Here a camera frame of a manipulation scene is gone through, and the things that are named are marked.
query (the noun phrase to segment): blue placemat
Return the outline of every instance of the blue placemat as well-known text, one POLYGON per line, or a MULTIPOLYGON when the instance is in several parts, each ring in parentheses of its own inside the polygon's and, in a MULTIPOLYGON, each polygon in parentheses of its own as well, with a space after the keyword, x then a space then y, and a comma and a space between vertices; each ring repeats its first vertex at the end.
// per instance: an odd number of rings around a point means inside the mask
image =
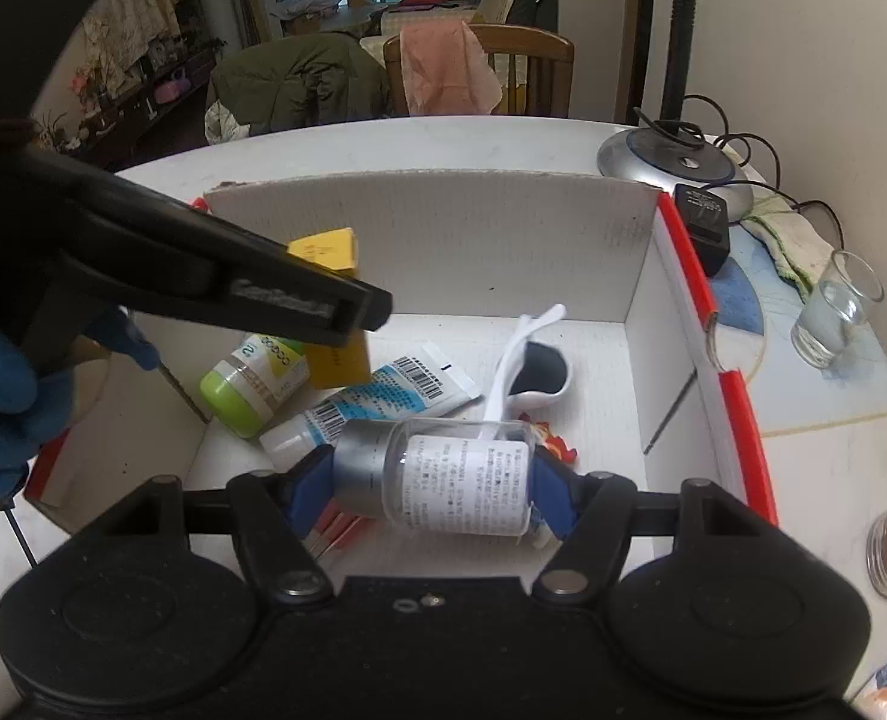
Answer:
POLYGON ((718 323, 763 335, 763 312, 757 293, 733 257, 728 257, 719 273, 711 278, 711 290, 720 312, 718 323))

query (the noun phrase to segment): barcode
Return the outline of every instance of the barcode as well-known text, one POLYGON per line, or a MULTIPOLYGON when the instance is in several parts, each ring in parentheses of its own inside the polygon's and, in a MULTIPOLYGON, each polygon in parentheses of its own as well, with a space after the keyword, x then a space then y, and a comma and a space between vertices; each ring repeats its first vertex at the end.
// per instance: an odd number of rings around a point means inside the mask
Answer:
POLYGON ((401 357, 399 360, 394 360, 394 367, 409 379, 410 383, 416 386, 418 392, 427 400, 434 400, 444 394, 444 391, 440 389, 440 382, 416 360, 410 357, 401 357))
POLYGON ((341 430, 344 429, 344 424, 346 424, 344 415, 340 413, 337 405, 331 401, 325 401, 317 408, 311 409, 310 415, 317 423, 317 428, 320 428, 320 432, 327 443, 333 443, 340 435, 341 430))

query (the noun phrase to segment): yellow box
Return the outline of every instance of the yellow box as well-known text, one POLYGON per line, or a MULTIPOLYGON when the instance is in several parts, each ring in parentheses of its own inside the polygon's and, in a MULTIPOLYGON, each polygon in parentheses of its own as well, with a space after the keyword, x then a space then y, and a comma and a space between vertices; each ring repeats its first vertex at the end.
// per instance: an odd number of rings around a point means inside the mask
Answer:
MULTIPOLYGON (((338 274, 356 276, 357 239, 349 227, 292 241, 287 251, 338 274)), ((363 330, 354 330, 346 346, 335 348, 306 343, 303 351, 310 367, 310 384, 317 389, 370 381, 370 352, 363 330)))

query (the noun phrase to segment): white table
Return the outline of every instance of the white table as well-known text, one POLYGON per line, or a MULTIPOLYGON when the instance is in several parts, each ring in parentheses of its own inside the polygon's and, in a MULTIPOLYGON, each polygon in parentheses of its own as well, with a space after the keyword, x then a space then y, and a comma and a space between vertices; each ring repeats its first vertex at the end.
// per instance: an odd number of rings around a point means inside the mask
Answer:
MULTIPOLYGON (((459 167, 597 175, 597 148, 616 130, 613 124, 561 119, 388 119, 225 143, 123 175, 184 201, 221 181, 368 170, 459 167)), ((873 615, 856 688, 887 660, 887 601, 871 589, 864 566, 867 528, 887 508, 887 360, 869 332, 843 370, 821 372, 800 360, 788 336, 800 298, 778 279, 763 248, 743 230, 732 230, 733 257, 754 285, 766 325, 762 357, 748 358, 741 369, 762 430, 781 526, 847 577, 873 615)), ((740 338, 730 341, 740 346, 740 338)), ((63 540, 22 501, 17 514, 37 555, 63 540)), ((0 516, 0 594, 25 568, 0 516)), ((0 713, 15 700, 0 662, 0 713)))

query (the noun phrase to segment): glass of water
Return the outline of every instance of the glass of water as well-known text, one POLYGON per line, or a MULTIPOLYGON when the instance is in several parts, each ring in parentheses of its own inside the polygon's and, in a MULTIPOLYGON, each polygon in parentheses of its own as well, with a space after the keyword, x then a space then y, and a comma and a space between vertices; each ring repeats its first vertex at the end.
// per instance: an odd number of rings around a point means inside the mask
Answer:
POLYGON ((871 267, 856 254, 836 250, 790 331, 794 348, 810 365, 829 367, 882 300, 883 285, 871 267))

